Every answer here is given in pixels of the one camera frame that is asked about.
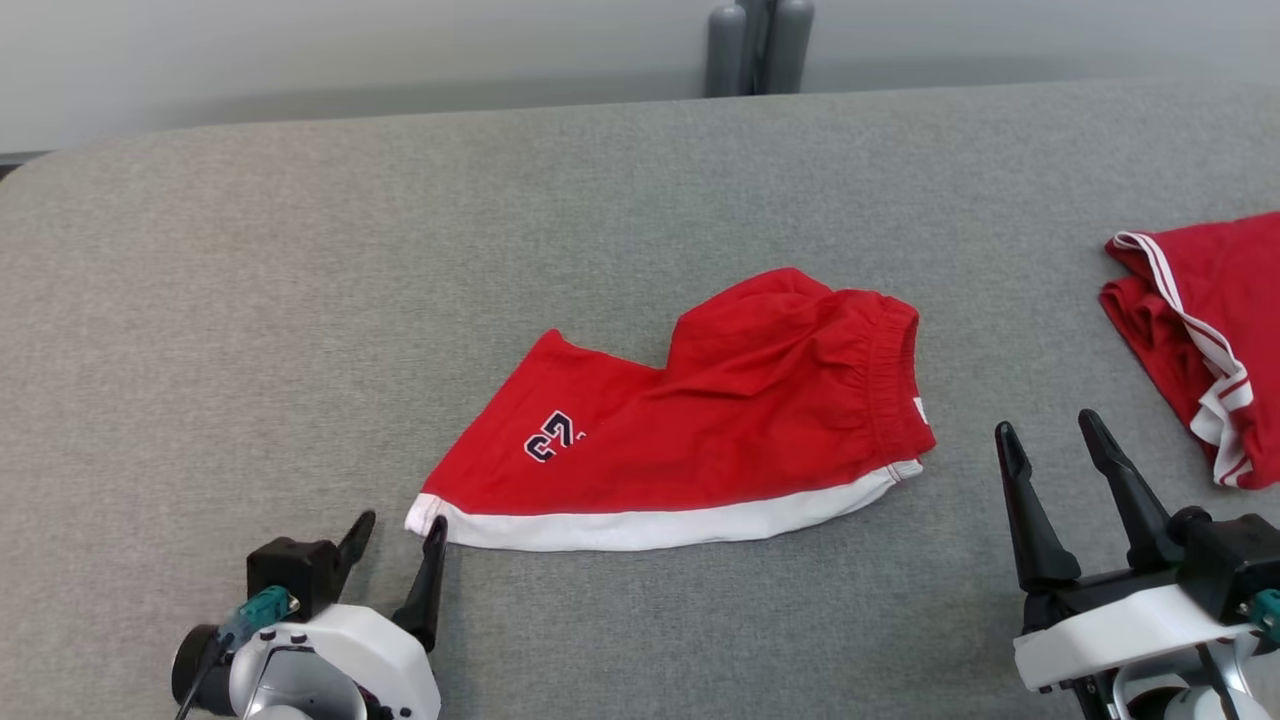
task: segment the red fabric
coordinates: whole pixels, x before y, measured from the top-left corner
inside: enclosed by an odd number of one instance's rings
[[[1148,252],[1124,247],[1120,237],[1107,243],[1107,252],[1133,275],[1103,288],[1107,315],[1188,425],[1211,402],[1207,393],[1221,402],[1248,384],[1252,401],[1230,409],[1229,423],[1252,470],[1229,484],[1260,488],[1280,480],[1280,213],[1144,236],[1164,265]],[[1171,299],[1180,302],[1181,315]],[[1234,356],[1240,366],[1235,375],[1206,354],[1206,343]],[[1226,451],[1211,443],[1204,448],[1211,457]],[[1216,479],[1222,482],[1231,469]]]
[[[934,445],[915,400],[916,323],[892,297],[781,269],[686,313],[662,370],[550,331],[422,492],[468,514],[540,515],[850,483]]]

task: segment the white trim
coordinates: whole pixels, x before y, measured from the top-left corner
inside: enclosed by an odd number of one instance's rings
[[[421,493],[404,529],[425,534],[436,515],[449,520],[449,541],[493,550],[658,550],[703,542],[748,541],[817,525],[874,502],[897,480],[919,475],[915,460],[893,462],[842,486],[771,500],[677,511],[480,515]]]
[[[1253,402],[1253,384],[1249,382],[1248,369],[1235,356],[1226,336],[1187,313],[1178,292],[1172,266],[1155,238],[1142,233],[1123,232],[1116,233],[1111,241],[1121,250],[1140,250],[1147,256],[1156,290],[1183,319],[1187,334],[1204,355],[1204,361],[1216,379],[1208,392],[1201,396],[1201,409],[1192,418],[1190,430],[1196,437],[1219,447],[1213,459],[1213,482],[1235,487],[1239,477],[1253,469],[1248,460],[1240,465],[1244,446],[1230,419],[1231,410],[1239,410]]]

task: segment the folded red garment with white trim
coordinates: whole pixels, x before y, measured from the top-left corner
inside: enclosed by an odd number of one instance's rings
[[[916,311],[764,273],[686,313],[666,369],[550,331],[426,478],[406,528],[535,551],[815,525],[920,471]]]
[[[1179,419],[1213,482],[1280,480],[1280,213],[1123,232],[1107,252],[1133,275],[1107,283],[1107,316]]]

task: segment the folded red shorts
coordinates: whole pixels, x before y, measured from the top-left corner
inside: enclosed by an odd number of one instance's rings
[[[650,550],[815,525],[934,445],[904,302],[764,273],[686,313],[662,370],[544,334],[426,478],[406,528],[461,544]]]
[[[1280,213],[1123,232],[1107,252],[1133,275],[1102,306],[1179,419],[1213,482],[1280,480]]]

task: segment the red shorts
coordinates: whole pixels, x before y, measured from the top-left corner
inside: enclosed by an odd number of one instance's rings
[[[1102,306],[1213,461],[1213,480],[1280,480],[1280,213],[1155,234],[1107,252],[1132,277]]]
[[[795,269],[686,313],[667,366],[544,334],[426,478],[406,527],[516,550],[767,538],[865,506],[934,445],[918,315]]]

